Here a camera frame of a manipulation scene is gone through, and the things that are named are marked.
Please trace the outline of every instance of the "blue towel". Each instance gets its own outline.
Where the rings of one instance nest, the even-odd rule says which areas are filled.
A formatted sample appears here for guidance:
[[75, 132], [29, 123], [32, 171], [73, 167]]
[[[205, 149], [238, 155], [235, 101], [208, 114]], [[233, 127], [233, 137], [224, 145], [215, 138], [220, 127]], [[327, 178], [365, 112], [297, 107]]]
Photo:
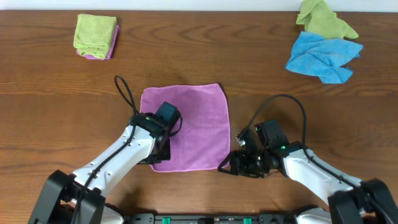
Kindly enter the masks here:
[[353, 74], [341, 68], [359, 57], [363, 45], [343, 39], [325, 39], [311, 32], [301, 32], [292, 49], [286, 69], [304, 75], [317, 76], [323, 83], [345, 83]]

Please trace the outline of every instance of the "green towel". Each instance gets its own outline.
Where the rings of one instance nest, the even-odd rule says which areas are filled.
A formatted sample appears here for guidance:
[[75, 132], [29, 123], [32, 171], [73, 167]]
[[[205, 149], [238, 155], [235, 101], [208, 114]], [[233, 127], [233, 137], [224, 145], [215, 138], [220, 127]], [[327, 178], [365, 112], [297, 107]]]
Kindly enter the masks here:
[[304, 0], [296, 24], [304, 25], [305, 31], [322, 35], [326, 39], [359, 37], [345, 21], [337, 18], [336, 13], [323, 0]]
[[73, 46], [81, 56], [105, 59], [112, 45], [116, 17], [80, 14], [77, 19]]

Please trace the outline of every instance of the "pink cloth corner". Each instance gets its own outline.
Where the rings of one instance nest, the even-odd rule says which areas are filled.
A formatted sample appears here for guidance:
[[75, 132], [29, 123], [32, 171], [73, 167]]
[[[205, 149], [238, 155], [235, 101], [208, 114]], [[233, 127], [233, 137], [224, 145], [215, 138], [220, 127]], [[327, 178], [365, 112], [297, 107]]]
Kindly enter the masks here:
[[[107, 60], [107, 59], [111, 58], [112, 52], [113, 52], [114, 43], [116, 41], [116, 37], [118, 36], [118, 32], [119, 32], [119, 25], [116, 25], [116, 27], [114, 28], [111, 48], [109, 49], [108, 54], [106, 55], [104, 60]], [[100, 58], [94, 57], [92, 55], [85, 55], [84, 57], [89, 59], [89, 60], [101, 60]]]
[[[146, 88], [141, 112], [155, 113], [167, 101], [183, 118], [182, 128], [170, 138], [171, 160], [154, 164], [156, 172], [217, 169], [229, 154], [231, 130], [228, 104], [219, 84]], [[179, 121], [173, 131], [179, 128]]]

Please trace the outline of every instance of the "folded cloth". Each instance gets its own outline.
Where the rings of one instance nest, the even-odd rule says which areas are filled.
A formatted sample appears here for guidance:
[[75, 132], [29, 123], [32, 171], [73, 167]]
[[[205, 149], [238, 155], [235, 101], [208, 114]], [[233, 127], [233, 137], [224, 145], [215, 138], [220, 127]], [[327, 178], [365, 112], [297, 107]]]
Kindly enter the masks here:
[[180, 132], [170, 138], [171, 160], [154, 164], [156, 172], [216, 169], [229, 153], [228, 105], [218, 84], [146, 88], [141, 112], [155, 113], [166, 101], [181, 112]]
[[[112, 39], [112, 45], [111, 48], [108, 51], [108, 54], [106, 55], [105, 59], [110, 59], [112, 56], [112, 52], [113, 52], [113, 47], [114, 47], [114, 43], [116, 41], [116, 37], [118, 36], [118, 32], [119, 32], [119, 25], [116, 25], [116, 27], [114, 28], [114, 34], [113, 34], [113, 39]], [[85, 55], [85, 58], [89, 59], [89, 60], [96, 60], [96, 59], [100, 59], [98, 57], [94, 57], [92, 55]]]
[[353, 71], [341, 66], [359, 57], [362, 48], [363, 45], [348, 40], [326, 40], [318, 34], [301, 32], [293, 45], [286, 69], [318, 76], [323, 83], [345, 83]]
[[324, 0], [304, 0], [296, 24], [304, 25], [305, 31], [320, 34], [327, 39], [359, 37], [345, 21], [337, 18]]
[[115, 26], [116, 17], [80, 14], [73, 46], [81, 56], [105, 59], [111, 48]]

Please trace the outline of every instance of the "wood grain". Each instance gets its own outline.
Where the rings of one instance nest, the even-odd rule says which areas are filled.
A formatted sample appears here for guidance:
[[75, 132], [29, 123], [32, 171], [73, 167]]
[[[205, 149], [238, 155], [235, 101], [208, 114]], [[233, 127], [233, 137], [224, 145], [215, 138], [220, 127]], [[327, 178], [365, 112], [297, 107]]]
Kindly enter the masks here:
[[[113, 59], [75, 54], [79, 13], [118, 17]], [[339, 13], [364, 45], [344, 85], [285, 70], [303, 29], [295, 12], [0, 12], [0, 223], [26, 223], [55, 169], [86, 164], [121, 134], [132, 111], [115, 75], [136, 101], [150, 86], [220, 83], [232, 135], [276, 93], [293, 94], [308, 116], [308, 139], [319, 157], [345, 172], [378, 177], [398, 200], [398, 14]], [[300, 139], [299, 110], [280, 100], [257, 121], [278, 119]], [[238, 145], [232, 140], [232, 150]], [[133, 168], [107, 198], [128, 213], [258, 213], [326, 207], [302, 185], [203, 172], [159, 174]]]

